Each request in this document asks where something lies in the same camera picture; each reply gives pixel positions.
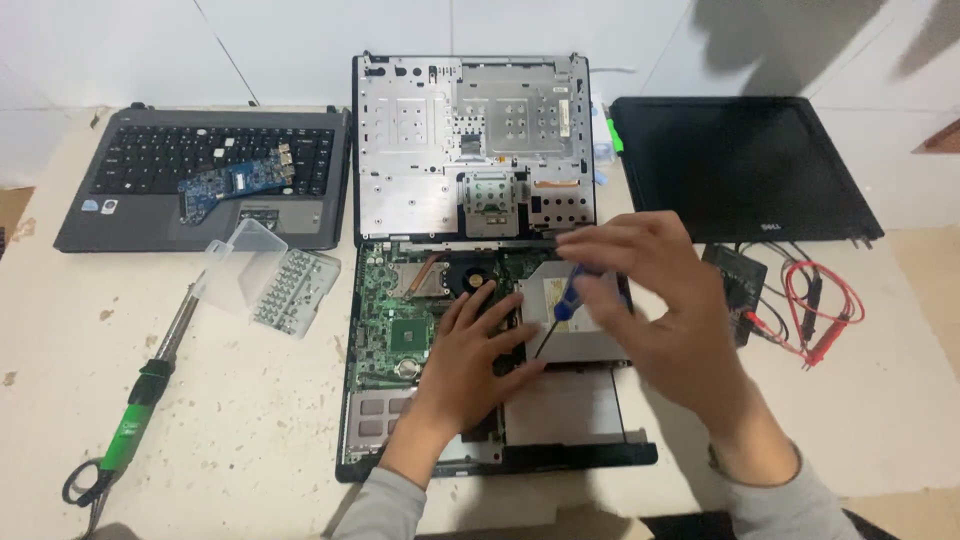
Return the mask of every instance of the person's right hand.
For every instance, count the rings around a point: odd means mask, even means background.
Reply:
[[[557,242],[561,257],[622,272],[666,302],[666,314],[651,322],[639,309],[631,314],[605,282],[584,276],[575,283],[593,319],[663,397],[709,423],[718,400],[742,391],[747,378],[733,348],[722,280],[699,260],[676,213],[618,215]]]
[[[722,279],[697,258],[677,214],[618,215],[557,242],[561,257],[626,274],[666,302],[666,314],[649,321],[639,309],[631,314],[605,282],[583,276],[574,283],[640,375],[700,417],[726,473],[754,485],[793,478],[797,454],[733,347]]]

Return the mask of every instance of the sticker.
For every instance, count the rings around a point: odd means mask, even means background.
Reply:
[[[116,199],[107,199],[104,201],[104,207],[100,209],[103,215],[111,215],[117,209]]]
[[[570,136],[570,101],[560,100],[560,136]]]
[[[564,287],[566,287],[566,278],[547,278],[543,280],[543,297],[546,298],[546,316],[547,322],[553,325],[553,306],[555,306],[564,296]],[[557,325],[555,331],[599,331],[590,314],[586,309],[577,309],[573,312],[573,317],[569,321]]]

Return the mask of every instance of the gray sleeve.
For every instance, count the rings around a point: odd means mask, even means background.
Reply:
[[[837,498],[797,452],[800,472],[779,487],[733,481],[711,465],[728,487],[733,533],[739,540],[862,540]]]
[[[412,540],[423,515],[426,494],[413,482],[379,467],[373,469],[334,540]]]

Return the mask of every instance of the white wall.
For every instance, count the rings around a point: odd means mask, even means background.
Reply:
[[[6,110],[343,105],[365,49],[576,51],[607,102],[809,97],[885,227],[943,225],[957,157],[910,151],[960,116],[959,37],[960,0],[3,0],[0,137]]]

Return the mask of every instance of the disassembled laptop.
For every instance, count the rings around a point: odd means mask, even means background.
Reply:
[[[354,58],[353,84],[357,263],[341,481],[357,481],[375,465],[453,299],[496,280],[485,307],[515,290],[525,295],[504,330],[548,325],[571,268],[552,238],[595,222],[586,59],[368,53]],[[564,324],[564,338],[543,353],[553,365],[626,363],[588,321]],[[538,345],[501,356],[494,371],[509,372]],[[495,410],[446,447],[435,474],[578,468],[562,451],[544,458],[521,450],[533,447],[511,447],[509,428]],[[647,450],[656,461],[656,449]],[[583,466],[639,464],[591,459]]]

